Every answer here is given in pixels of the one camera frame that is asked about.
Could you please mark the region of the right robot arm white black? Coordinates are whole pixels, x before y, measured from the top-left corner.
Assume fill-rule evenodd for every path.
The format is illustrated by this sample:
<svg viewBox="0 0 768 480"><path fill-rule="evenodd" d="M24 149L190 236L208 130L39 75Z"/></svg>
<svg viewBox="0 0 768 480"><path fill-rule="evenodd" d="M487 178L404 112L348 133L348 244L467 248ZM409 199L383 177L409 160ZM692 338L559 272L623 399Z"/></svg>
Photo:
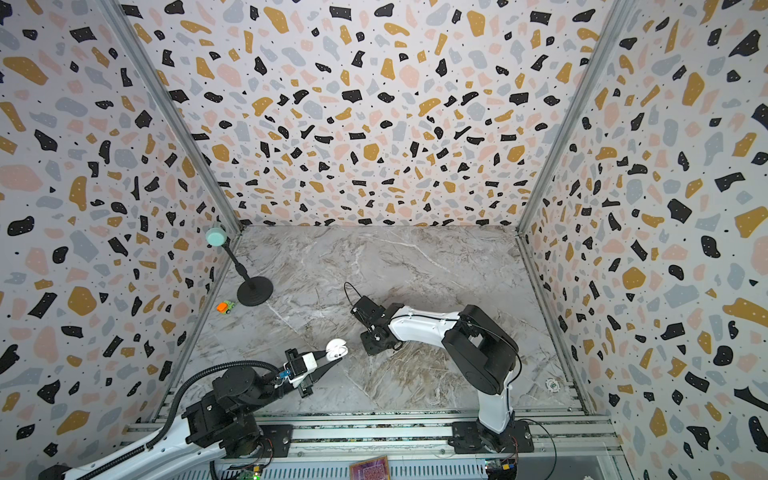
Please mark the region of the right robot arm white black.
<svg viewBox="0 0 768 480"><path fill-rule="evenodd" d="M426 312L400 303L384 307L363 296L351 314L365 327L361 341L368 355L408 342L442 348L478 393L479 424L501 434L513 422L509 393L518 375L519 347L480 307Z"/></svg>

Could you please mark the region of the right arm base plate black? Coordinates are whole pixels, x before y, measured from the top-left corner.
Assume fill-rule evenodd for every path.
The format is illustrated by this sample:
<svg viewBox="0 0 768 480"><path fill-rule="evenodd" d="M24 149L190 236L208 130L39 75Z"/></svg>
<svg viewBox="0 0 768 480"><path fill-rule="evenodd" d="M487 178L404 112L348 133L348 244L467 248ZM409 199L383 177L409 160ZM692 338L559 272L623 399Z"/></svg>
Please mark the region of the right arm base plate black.
<svg viewBox="0 0 768 480"><path fill-rule="evenodd" d="M454 422L448 444L457 454L488 452L511 455L534 451L529 425L519 420L512 420L501 433L493 432L478 420Z"/></svg>

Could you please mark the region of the white earbud charging case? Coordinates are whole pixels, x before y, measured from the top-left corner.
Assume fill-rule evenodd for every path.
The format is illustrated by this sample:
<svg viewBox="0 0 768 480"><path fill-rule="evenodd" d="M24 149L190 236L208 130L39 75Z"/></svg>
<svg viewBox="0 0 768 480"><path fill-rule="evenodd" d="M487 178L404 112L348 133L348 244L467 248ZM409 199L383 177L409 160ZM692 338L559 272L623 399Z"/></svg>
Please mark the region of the white earbud charging case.
<svg viewBox="0 0 768 480"><path fill-rule="evenodd" d="M347 342L340 338L332 339L326 345L325 358L333 362L343 358L348 353Z"/></svg>

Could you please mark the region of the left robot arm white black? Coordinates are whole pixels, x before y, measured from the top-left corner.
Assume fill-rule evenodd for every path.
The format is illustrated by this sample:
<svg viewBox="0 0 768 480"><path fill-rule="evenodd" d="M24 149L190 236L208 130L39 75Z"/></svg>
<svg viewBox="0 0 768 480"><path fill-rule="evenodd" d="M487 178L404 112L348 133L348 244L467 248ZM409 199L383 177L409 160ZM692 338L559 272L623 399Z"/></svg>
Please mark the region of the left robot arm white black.
<svg viewBox="0 0 768 480"><path fill-rule="evenodd" d="M77 468L54 465L40 479L169 479L220 459L243 468L266 467L288 456L294 427L258 424L254 413L291 392L303 397L348 353L334 339L325 349L286 352L278 367L239 360L209 367L186 380L162 427L121 450Z"/></svg>

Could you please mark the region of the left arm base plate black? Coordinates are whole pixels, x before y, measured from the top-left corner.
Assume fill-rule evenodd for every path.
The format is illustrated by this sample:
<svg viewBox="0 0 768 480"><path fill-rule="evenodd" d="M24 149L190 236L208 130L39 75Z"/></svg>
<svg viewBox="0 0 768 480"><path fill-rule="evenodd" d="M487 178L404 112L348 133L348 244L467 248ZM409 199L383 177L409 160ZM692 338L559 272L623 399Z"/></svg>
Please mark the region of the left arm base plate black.
<svg viewBox="0 0 768 480"><path fill-rule="evenodd" d="M247 459L249 462L286 458L294 427L291 424L255 424L249 427L235 426L214 444L225 451L227 459Z"/></svg>

